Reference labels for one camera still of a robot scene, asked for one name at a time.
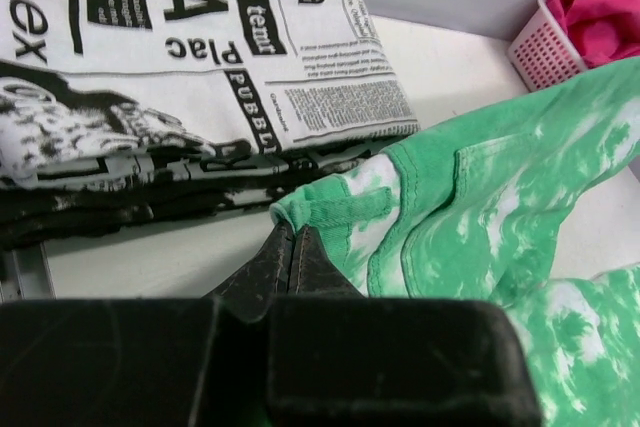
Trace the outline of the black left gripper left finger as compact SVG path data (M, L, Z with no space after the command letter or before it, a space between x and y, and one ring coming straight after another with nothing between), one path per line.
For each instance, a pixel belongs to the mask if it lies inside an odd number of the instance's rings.
M272 297L285 293L293 257L293 230L277 224L259 251L207 294L245 322L261 319Z

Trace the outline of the green white tie-dye trousers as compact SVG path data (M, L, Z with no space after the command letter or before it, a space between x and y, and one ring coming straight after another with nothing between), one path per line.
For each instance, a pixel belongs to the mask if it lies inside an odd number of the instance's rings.
M638 153L639 61L629 58L423 130L270 213L315 227L362 294L504 308L545 425L635 426L638 264L551 271L579 197Z

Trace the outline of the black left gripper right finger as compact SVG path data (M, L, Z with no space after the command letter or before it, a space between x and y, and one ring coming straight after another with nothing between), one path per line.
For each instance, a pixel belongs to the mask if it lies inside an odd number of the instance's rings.
M294 248L294 294L363 298L329 260L317 228L303 226Z

